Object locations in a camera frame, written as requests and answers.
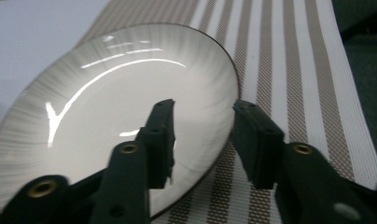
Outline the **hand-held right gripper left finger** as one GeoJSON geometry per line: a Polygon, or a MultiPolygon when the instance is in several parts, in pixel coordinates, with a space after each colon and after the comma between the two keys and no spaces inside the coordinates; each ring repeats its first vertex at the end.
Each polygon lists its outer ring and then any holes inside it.
{"type": "Polygon", "coordinates": [[[149,191],[165,187],[175,164],[174,105],[156,103],[135,139],[115,146],[89,224],[149,224],[149,191]]]}

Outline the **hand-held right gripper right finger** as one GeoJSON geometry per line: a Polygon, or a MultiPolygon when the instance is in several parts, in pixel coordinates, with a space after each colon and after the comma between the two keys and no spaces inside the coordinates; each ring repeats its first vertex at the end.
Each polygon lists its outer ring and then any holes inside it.
{"type": "Polygon", "coordinates": [[[377,189],[341,177],[317,148],[284,142],[257,105],[233,105],[233,145],[256,189],[274,189],[283,224],[377,224],[377,189]]]}

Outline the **white ribbed plate dark rim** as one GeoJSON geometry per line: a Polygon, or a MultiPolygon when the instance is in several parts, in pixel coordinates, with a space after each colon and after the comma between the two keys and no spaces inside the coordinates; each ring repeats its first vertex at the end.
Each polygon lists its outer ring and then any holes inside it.
{"type": "Polygon", "coordinates": [[[27,182],[70,182],[107,165],[111,150],[135,138],[153,106],[174,101],[172,180],[150,193],[158,215],[188,193],[225,147],[239,95],[230,55],[187,26],[130,26],[95,38],[44,70],[0,126],[0,211],[27,182]]]}

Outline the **brown white striped placemat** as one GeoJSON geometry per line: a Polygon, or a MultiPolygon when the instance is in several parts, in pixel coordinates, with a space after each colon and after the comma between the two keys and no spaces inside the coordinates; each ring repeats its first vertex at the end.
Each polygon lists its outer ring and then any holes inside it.
{"type": "MultiPolygon", "coordinates": [[[[186,25],[220,43],[241,97],[288,142],[316,147],[343,177],[373,189],[377,155],[331,0],[110,0],[83,40],[152,22],[186,25]]],[[[229,147],[187,198],[151,224],[282,224],[274,193],[254,189],[229,147]]]]}

